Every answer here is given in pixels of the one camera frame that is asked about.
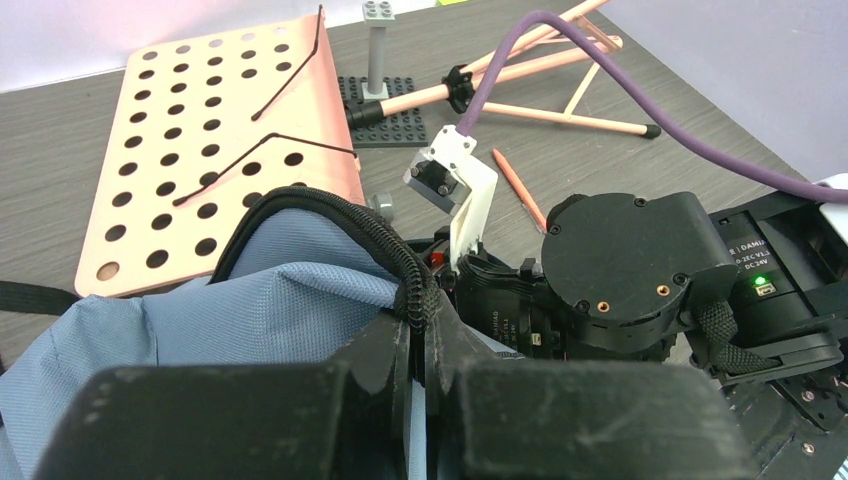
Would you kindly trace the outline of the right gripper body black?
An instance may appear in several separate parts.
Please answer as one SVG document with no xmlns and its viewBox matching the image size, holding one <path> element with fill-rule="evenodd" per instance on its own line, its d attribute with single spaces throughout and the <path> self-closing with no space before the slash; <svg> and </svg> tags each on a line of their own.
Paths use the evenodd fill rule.
<svg viewBox="0 0 848 480">
<path fill-rule="evenodd" d="M 462 322 L 498 356 L 564 359 L 563 307 L 535 259 L 511 268 L 479 244 L 451 268 L 445 231 L 408 245 L 430 268 Z"/>
</svg>

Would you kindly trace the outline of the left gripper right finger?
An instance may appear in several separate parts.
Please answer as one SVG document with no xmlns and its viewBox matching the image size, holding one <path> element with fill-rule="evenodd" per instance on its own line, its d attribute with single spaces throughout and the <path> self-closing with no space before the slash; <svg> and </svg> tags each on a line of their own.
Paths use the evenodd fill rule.
<svg viewBox="0 0 848 480">
<path fill-rule="evenodd" d="M 752 479 L 726 401 L 693 368 L 504 359 L 441 300 L 425 333 L 431 479 Z"/>
</svg>

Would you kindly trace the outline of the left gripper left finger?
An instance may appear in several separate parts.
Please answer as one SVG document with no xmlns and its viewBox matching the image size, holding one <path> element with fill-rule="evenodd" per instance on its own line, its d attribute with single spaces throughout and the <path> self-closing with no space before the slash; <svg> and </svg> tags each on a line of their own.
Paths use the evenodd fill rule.
<svg viewBox="0 0 848 480">
<path fill-rule="evenodd" d="M 411 332 L 378 313 L 328 359 L 114 368 L 75 397 L 39 479 L 404 479 Z"/>
</svg>

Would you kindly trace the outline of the blue fabric backpack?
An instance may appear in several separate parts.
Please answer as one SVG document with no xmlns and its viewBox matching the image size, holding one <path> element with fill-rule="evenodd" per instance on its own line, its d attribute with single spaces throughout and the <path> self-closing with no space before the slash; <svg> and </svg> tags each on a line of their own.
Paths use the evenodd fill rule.
<svg viewBox="0 0 848 480">
<path fill-rule="evenodd" d="M 396 280 L 319 213 L 273 211 L 222 281 L 119 299 L 5 282 L 1 307 L 55 317 L 1 376 L 1 475 L 30 479 L 71 401 L 121 366 L 323 360 L 394 300 Z"/>
</svg>

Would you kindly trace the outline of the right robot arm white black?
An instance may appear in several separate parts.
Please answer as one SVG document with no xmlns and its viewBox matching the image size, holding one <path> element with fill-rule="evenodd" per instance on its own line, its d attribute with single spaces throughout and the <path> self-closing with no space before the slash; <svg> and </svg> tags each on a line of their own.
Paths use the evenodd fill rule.
<svg viewBox="0 0 848 480">
<path fill-rule="evenodd" d="M 762 479 L 847 475 L 847 208 L 775 192 L 575 194 L 518 267 L 450 235 L 420 248 L 461 319 L 512 356 L 662 362 L 679 335 Z"/>
</svg>

